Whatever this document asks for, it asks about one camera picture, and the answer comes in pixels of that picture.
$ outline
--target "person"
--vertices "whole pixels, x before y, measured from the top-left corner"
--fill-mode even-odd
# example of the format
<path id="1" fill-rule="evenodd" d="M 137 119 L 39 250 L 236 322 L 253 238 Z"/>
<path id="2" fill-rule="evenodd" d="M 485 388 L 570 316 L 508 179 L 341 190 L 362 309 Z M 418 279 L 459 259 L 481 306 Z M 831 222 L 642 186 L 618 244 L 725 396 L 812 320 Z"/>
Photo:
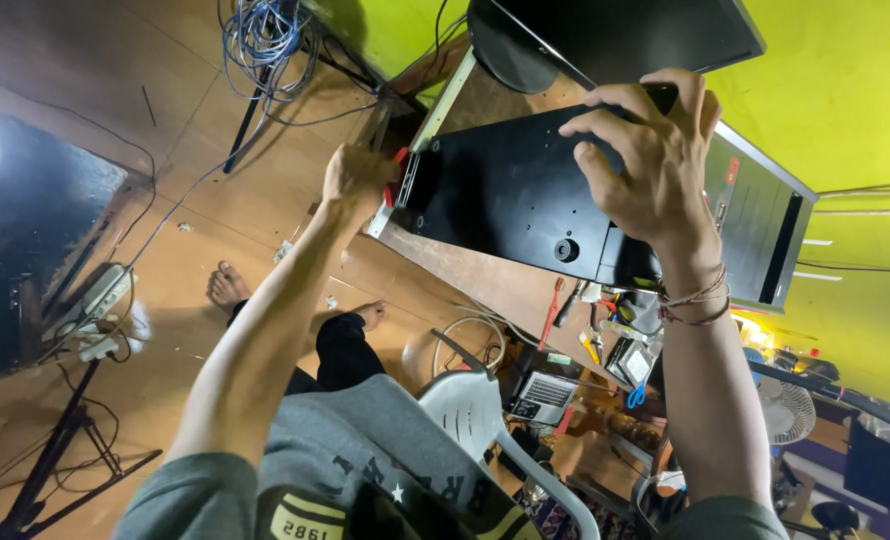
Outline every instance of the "person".
<path id="1" fill-rule="evenodd" d="M 738 331 L 728 315 L 722 242 L 703 200 L 704 161 L 722 113 L 704 79 L 663 69 L 678 87 L 663 116 L 639 84 L 607 85 L 561 127 L 597 146 L 574 158 L 591 196 L 663 270 L 668 428 L 691 505 L 668 539 L 787 538 L 772 510 L 769 443 Z M 227 263 L 211 297 L 234 319 L 204 363 L 175 439 L 141 485 L 116 538 L 516 538 L 541 535 L 473 458 L 382 370 L 366 342 L 382 303 L 339 315 L 316 339 L 314 380 L 296 369 L 327 272 L 378 208 L 397 166 L 342 146 L 323 199 L 288 256 L 249 292 Z"/>

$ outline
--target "black pants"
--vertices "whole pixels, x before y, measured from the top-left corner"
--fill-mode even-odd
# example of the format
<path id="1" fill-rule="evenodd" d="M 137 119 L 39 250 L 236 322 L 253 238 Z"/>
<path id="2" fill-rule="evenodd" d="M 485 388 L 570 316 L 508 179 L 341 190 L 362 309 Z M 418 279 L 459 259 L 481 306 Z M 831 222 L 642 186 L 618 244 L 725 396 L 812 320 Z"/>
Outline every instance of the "black pants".
<path id="1" fill-rule="evenodd" d="M 242 300 L 235 306 L 228 326 L 232 326 L 246 302 L 248 300 Z M 321 362 L 318 377 L 296 367 L 284 395 L 337 392 L 385 373 L 378 354 L 366 342 L 366 332 L 362 329 L 365 325 L 366 320 L 358 313 L 342 313 L 325 321 L 315 338 L 315 351 Z"/>

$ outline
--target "white plastic chair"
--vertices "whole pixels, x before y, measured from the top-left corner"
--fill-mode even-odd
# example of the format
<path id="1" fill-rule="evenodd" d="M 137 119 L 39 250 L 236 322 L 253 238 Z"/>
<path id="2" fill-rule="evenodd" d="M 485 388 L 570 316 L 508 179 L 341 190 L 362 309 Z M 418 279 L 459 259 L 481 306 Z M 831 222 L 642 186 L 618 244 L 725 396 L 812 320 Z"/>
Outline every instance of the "white plastic chair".
<path id="1" fill-rule="evenodd" d="M 539 467 L 511 438 L 503 420 L 502 398 L 495 374 L 438 329 L 432 333 L 458 353 L 471 371 L 439 374 L 422 390 L 418 403 L 431 420 L 485 470 L 483 454 L 492 442 L 497 442 L 512 461 L 571 514 L 581 540 L 600 540 L 599 526 L 588 507 L 558 478 Z"/>

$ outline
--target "patterned rug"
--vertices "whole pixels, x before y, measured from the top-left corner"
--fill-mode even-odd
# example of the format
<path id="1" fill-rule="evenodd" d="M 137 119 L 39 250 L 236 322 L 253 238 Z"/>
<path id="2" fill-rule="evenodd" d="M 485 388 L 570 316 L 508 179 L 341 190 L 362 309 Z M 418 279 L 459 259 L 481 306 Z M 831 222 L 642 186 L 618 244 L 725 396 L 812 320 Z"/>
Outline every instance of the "patterned rug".
<path id="1" fill-rule="evenodd" d="M 598 531 L 602 540 L 634 540 L 635 527 L 632 523 L 621 519 L 614 512 L 606 510 L 604 506 L 583 492 L 574 489 L 571 492 L 588 507 L 588 510 L 592 511 L 592 515 L 595 516 L 595 521 L 598 523 Z M 579 538 L 579 528 L 576 526 L 575 520 L 565 511 L 564 507 L 559 506 L 559 503 L 551 497 L 538 502 L 529 502 L 524 499 L 522 491 L 519 490 L 513 499 L 548 540 Z"/>

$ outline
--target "bare foot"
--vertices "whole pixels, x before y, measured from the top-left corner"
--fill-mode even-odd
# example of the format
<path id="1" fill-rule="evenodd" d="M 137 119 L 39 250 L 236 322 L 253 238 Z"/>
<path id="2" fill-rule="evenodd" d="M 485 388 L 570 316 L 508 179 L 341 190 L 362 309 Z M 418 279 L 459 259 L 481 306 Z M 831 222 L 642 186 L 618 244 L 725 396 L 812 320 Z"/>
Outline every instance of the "bare foot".
<path id="1" fill-rule="evenodd" d="M 385 319 L 385 300 L 366 303 L 362 307 L 352 311 L 352 313 L 361 315 L 361 318 L 365 320 L 365 325 L 362 329 L 366 332 L 371 332 Z"/>
<path id="2" fill-rule="evenodd" d="M 218 264 L 218 269 L 211 272 L 207 295 L 213 304 L 231 315 L 235 306 L 242 300 L 248 300 L 252 293 L 238 270 L 223 260 Z"/>

